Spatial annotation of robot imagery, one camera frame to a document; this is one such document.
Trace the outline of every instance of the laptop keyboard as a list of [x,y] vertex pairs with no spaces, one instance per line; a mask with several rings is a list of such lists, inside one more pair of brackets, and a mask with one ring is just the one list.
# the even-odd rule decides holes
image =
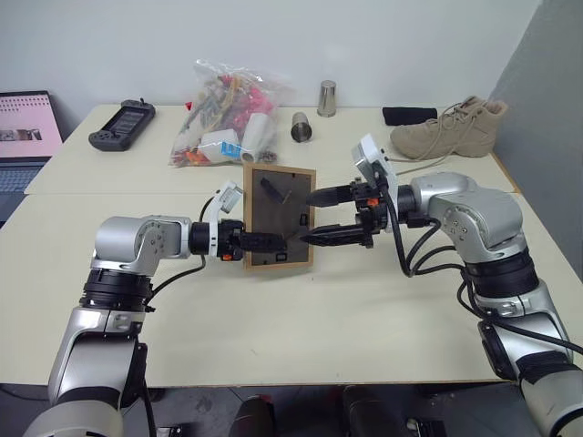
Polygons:
[[23,192],[40,168],[0,169],[0,193]]

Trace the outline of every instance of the white wall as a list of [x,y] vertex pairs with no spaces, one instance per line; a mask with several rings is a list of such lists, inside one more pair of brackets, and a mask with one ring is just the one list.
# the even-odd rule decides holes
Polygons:
[[0,87],[48,89],[68,133],[98,103],[191,96],[199,57],[286,75],[288,104],[487,97],[538,0],[2,0]]

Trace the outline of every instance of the black handheld device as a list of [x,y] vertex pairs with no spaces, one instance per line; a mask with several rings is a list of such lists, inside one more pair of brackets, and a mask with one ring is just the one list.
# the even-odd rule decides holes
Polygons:
[[98,132],[89,134],[89,143],[104,152],[128,150],[155,114],[156,108],[143,98],[124,100],[119,111]]

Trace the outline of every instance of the laptop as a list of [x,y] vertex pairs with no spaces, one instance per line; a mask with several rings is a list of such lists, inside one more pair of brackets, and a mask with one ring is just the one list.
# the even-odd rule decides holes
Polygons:
[[0,226],[62,144],[48,92],[0,93]]

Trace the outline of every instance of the gray wall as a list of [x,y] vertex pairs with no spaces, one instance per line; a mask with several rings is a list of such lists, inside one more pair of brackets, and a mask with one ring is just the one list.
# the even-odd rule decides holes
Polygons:
[[583,2],[545,0],[492,93],[510,110],[495,152],[583,273]]

